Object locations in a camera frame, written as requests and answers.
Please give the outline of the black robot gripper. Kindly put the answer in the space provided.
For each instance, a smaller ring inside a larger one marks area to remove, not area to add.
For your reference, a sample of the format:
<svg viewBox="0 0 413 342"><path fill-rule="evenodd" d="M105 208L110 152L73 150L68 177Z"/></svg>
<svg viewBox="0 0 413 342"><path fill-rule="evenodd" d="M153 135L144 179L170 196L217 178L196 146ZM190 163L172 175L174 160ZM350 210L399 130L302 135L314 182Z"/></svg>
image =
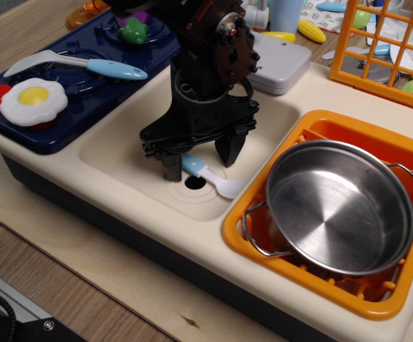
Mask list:
<svg viewBox="0 0 413 342"><path fill-rule="evenodd" d="M203 143L215 143L225 167L235 163L248 132L255 129L254 115L260 109L253 100L250 81L244 78L240 83L245 95L231 95L225 89L218 97L203 100L182 77L180 69L170 66L170 107L140 132L146 157L161 159L168 180L181 181L180 154Z"/></svg>

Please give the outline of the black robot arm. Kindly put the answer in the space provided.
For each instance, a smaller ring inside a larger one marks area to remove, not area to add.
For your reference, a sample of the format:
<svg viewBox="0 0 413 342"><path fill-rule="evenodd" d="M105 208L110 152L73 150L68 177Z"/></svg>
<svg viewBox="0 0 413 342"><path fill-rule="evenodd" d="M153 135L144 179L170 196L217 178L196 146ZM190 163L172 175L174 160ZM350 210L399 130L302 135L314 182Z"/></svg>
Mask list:
<svg viewBox="0 0 413 342"><path fill-rule="evenodd" d="M165 176L181 179L181 155L213 142L231 166L255 129L259 104L248 80L259 54L241 1L108 1L125 17L145 11L166 24L180 44L170 67L168 111L140 132L146 157L160 161Z"/></svg>

